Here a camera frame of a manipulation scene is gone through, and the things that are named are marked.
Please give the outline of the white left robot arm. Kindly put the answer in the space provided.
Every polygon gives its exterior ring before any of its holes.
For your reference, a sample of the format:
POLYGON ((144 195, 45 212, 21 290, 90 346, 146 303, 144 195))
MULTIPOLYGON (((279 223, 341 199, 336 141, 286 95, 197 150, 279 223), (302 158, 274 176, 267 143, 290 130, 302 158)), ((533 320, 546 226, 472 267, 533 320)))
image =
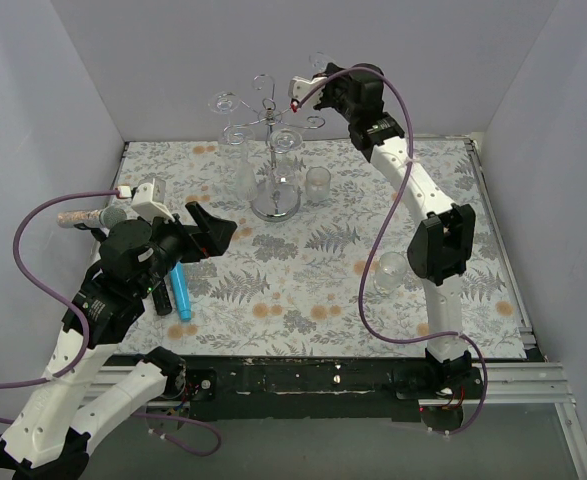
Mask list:
POLYGON ((137 217, 102 235, 99 259, 87 271, 62 319, 49 363, 27 403, 0 434, 0 469, 17 479, 77 479, 99 443, 148 401, 173 400, 186 386, 177 354, 156 347, 127 377, 82 403, 105 362, 145 311, 147 298, 179 264, 223 255, 237 229, 189 202, 193 224, 178 216, 137 217))

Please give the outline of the clear wine glass back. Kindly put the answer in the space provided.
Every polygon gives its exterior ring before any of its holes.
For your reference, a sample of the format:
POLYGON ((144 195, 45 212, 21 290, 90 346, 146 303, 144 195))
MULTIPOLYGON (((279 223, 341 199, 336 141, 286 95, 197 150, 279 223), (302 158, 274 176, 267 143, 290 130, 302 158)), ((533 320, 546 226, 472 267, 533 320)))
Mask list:
POLYGON ((309 56, 309 62, 314 75, 323 75, 332 59, 325 53, 317 51, 309 56))

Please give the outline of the ribbed stemmed wine glass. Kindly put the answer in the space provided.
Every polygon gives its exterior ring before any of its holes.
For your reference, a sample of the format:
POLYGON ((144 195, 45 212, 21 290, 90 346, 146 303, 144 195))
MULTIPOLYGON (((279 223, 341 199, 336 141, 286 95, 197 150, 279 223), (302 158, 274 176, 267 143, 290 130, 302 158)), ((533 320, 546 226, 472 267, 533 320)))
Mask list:
POLYGON ((233 169, 235 178, 235 193, 239 200, 244 202, 252 202, 258 194, 257 180, 251 164, 249 163, 249 153, 254 141, 253 131, 246 126, 241 127, 246 136, 246 146, 242 159, 238 166, 233 169))

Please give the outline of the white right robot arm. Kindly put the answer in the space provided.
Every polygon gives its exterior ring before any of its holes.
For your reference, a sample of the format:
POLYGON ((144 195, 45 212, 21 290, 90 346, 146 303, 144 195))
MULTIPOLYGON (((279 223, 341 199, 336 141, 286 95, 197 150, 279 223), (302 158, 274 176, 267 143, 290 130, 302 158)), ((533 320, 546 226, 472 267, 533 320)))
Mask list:
POLYGON ((339 113, 353 146, 396 188, 393 203, 405 204, 415 224, 407 260, 426 300, 429 332, 420 338, 429 366, 426 387, 437 397, 463 395, 474 369, 463 334, 461 278, 472 254, 476 214, 470 205, 455 203, 418 164, 411 123, 399 124, 384 109, 383 92, 391 86, 371 64, 330 63, 291 102, 339 113))

